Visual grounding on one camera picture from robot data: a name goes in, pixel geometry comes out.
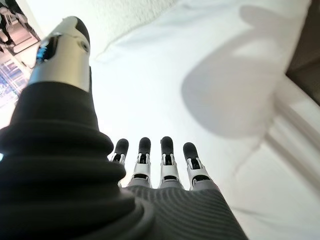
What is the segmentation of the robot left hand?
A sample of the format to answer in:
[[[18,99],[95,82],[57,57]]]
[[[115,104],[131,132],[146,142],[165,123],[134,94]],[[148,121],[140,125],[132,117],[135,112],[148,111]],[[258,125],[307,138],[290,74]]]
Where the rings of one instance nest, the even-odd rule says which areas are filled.
[[[129,143],[100,132],[92,95],[90,36],[69,16],[40,43],[35,68],[0,131],[3,240],[245,240],[196,146],[183,153],[180,182],[173,141],[162,138],[161,179],[150,183],[151,142],[139,142],[125,176]]]

